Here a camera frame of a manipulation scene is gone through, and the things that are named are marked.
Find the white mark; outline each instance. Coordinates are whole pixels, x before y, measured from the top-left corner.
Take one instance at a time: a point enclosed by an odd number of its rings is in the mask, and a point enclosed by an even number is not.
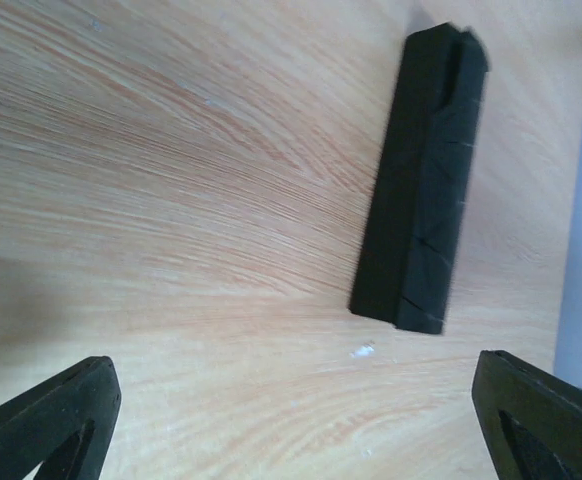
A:
[[[98,22],[95,18],[91,20],[91,28],[93,28],[96,32],[102,31],[102,25]]]
[[[355,352],[351,353],[351,358],[368,357],[373,352],[375,352],[375,348],[371,345],[362,345]]]

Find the notch in black block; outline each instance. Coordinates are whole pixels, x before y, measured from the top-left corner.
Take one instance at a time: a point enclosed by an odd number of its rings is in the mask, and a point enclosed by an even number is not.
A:
[[[442,333],[489,70],[470,32],[409,35],[349,310]]]

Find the wooden table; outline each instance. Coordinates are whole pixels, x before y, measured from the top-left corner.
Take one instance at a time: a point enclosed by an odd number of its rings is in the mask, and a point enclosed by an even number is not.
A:
[[[0,2],[0,403],[88,355],[102,477],[494,476],[480,350],[551,369],[582,2]],[[446,334],[347,312],[404,37],[492,73]]]

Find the black object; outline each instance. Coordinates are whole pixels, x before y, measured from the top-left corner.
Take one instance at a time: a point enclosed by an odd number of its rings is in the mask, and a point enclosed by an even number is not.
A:
[[[582,390],[507,352],[482,352],[473,402],[501,479],[582,479]]]
[[[407,37],[349,309],[441,333],[487,59],[469,31]]]
[[[90,357],[0,406],[0,480],[100,476],[120,409],[113,362]]]

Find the tabletop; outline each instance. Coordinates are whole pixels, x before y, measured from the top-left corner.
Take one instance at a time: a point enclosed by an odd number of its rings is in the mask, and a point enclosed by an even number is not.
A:
[[[443,336],[347,311],[405,36],[489,56]],[[102,478],[492,478],[482,349],[551,370],[582,2],[0,2],[0,403],[89,355]]]

